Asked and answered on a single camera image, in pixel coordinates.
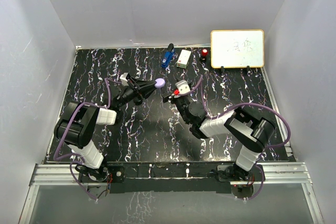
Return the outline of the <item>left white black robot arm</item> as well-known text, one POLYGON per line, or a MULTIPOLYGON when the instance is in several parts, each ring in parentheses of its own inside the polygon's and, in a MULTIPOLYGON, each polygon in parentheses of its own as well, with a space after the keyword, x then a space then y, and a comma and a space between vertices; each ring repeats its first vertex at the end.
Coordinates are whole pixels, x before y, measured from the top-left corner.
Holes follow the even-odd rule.
POLYGON ((79 159, 76 170, 98 182, 107 179, 109 170, 104 156, 92 140, 96 125, 115 125, 123 106, 129 102, 141 105, 155 90, 165 85, 165 80, 162 78, 145 81, 131 77, 127 72, 115 82, 121 86, 119 89, 112 91, 109 81, 105 79, 108 97, 103 105, 70 102, 54 129, 54 137, 60 140, 54 160, 60 161, 70 156, 69 154, 58 155, 61 146, 65 143, 72 150, 75 158, 79 159))

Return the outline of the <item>purple earbud charging case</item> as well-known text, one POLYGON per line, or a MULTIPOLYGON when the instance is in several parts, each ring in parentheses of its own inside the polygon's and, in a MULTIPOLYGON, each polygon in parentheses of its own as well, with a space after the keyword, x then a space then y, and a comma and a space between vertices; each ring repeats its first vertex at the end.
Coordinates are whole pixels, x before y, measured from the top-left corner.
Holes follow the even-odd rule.
POLYGON ((155 80, 155 88, 160 89, 165 86, 165 80, 163 78, 157 78, 155 80))

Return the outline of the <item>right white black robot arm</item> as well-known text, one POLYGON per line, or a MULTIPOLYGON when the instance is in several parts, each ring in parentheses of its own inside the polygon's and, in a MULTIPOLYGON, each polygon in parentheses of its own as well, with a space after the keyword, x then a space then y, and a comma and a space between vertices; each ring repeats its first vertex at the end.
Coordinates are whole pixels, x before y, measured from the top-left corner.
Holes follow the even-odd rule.
POLYGON ((245 107, 254 106, 277 114, 273 109, 255 103, 241 103, 230 107, 222 115, 209 117, 204 105, 190 101, 187 96, 166 94, 164 103, 175 105, 183 121, 190 125, 190 132, 198 139, 230 133, 242 144, 232 166, 219 174, 226 178, 247 180, 253 174, 253 166, 265 150, 276 127, 265 117, 256 118, 245 107))

